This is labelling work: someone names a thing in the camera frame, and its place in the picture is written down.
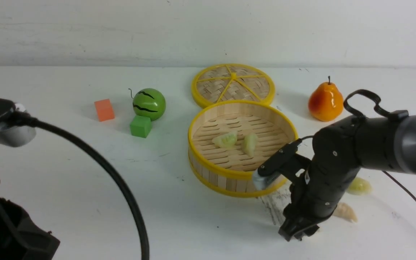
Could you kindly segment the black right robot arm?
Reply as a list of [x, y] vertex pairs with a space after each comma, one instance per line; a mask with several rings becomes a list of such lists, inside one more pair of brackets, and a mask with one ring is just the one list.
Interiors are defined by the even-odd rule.
[[283, 174], [292, 182], [291, 202], [279, 234], [290, 241], [312, 236], [361, 169], [416, 175], [416, 116], [402, 120], [347, 117], [312, 136], [312, 159], [297, 154], [302, 138], [282, 148]]

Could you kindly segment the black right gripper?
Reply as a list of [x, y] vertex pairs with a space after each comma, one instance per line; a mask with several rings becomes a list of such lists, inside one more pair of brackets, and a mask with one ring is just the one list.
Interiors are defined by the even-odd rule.
[[319, 224], [332, 217], [337, 204], [356, 178], [360, 167], [351, 163], [311, 160], [291, 184], [291, 203], [278, 233], [286, 241], [313, 236]]

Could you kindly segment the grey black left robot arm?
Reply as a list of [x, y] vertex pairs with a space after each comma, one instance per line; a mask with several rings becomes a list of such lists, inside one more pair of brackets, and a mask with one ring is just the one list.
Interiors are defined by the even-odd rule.
[[59, 245], [23, 207], [0, 198], [0, 260], [51, 260]]

